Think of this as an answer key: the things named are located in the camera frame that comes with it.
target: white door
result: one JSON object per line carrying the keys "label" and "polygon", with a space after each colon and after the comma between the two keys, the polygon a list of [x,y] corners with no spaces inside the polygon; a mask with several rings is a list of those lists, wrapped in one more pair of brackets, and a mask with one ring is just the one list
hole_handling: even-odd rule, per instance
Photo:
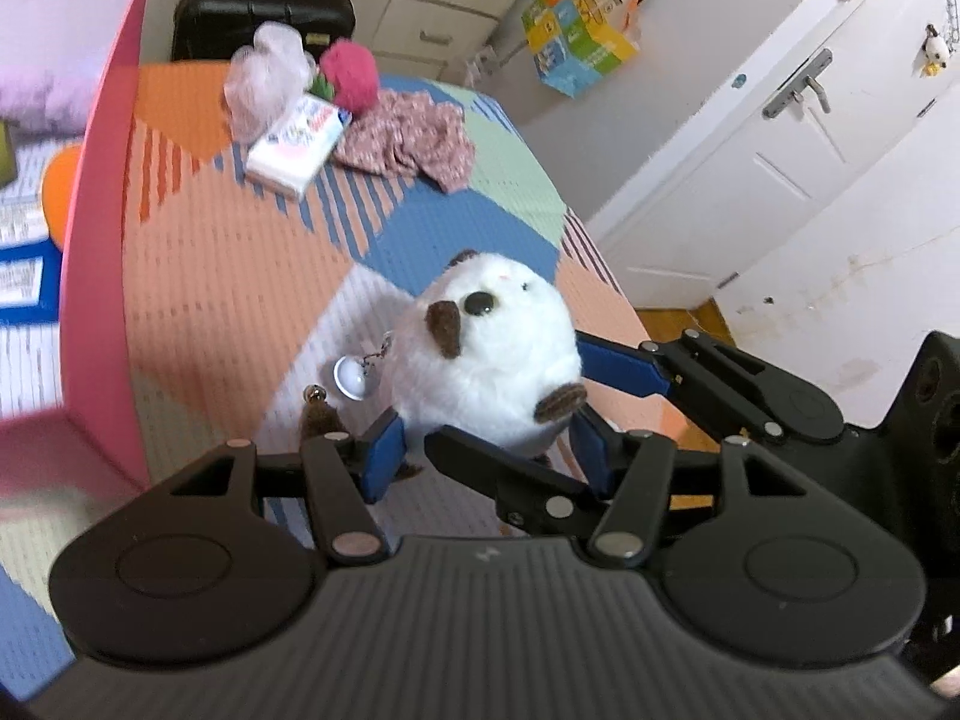
{"label": "white door", "polygon": [[904,137],[960,76],[960,52],[939,76],[920,73],[928,23],[947,25],[947,0],[866,0],[822,46],[833,52],[818,77],[832,112],[824,113],[810,90],[776,119],[757,110],[686,180],[654,199],[607,252],[632,304],[702,304]]}

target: drawer handle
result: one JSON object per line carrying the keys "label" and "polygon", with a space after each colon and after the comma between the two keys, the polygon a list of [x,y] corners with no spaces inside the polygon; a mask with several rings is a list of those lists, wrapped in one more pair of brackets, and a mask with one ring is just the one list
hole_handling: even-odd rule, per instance
{"label": "drawer handle", "polygon": [[421,29],[421,41],[432,43],[434,46],[449,46],[453,43],[453,35],[431,35]]}

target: gray ribbed panel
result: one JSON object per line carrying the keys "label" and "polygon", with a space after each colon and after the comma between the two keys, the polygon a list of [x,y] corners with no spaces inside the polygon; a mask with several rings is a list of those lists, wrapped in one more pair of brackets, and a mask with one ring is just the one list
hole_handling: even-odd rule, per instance
{"label": "gray ribbed panel", "polygon": [[335,573],[295,628],[243,656],[164,674],[79,661],[32,709],[43,720],[925,720],[942,702],[894,659],[817,673],[744,664],[688,635],[640,575],[585,565],[562,539],[407,538],[385,565]]}

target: pink box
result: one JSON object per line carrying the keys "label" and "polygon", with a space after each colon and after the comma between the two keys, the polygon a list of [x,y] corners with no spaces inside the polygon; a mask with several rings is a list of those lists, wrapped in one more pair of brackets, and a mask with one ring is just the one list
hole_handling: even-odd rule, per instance
{"label": "pink box", "polygon": [[149,485],[128,366],[124,173],[146,0],[0,0],[0,62],[96,61],[103,73],[67,220],[61,271],[64,405],[0,421],[0,496],[73,488],[98,500]]}

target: hanging panda toy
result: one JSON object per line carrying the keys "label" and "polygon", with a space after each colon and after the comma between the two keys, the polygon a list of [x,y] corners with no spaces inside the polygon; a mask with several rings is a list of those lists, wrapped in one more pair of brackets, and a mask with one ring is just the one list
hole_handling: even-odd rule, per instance
{"label": "hanging panda toy", "polygon": [[383,385],[413,453],[428,433],[452,425],[537,458],[587,402],[558,290],[528,266],[472,250],[454,257],[395,324]]}
{"label": "hanging panda toy", "polygon": [[932,23],[926,26],[926,40],[923,41],[923,53],[926,55],[926,65],[923,67],[925,76],[936,76],[941,70],[947,69],[947,60],[950,58],[950,47],[944,36],[941,35]]}

